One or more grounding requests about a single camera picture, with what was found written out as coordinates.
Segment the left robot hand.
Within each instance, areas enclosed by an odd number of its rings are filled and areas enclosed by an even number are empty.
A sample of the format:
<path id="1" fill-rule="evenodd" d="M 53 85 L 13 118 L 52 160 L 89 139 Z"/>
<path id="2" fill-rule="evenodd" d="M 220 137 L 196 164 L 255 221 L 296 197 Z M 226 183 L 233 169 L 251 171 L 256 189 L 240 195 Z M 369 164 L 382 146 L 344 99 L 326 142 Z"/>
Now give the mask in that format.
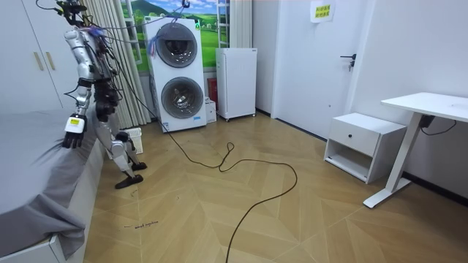
<path id="1" fill-rule="evenodd" d="M 66 132 L 62 142 L 64 148 L 79 148 L 82 145 L 84 134 L 87 131 L 87 117 L 85 115 L 72 114 L 64 128 Z"/>

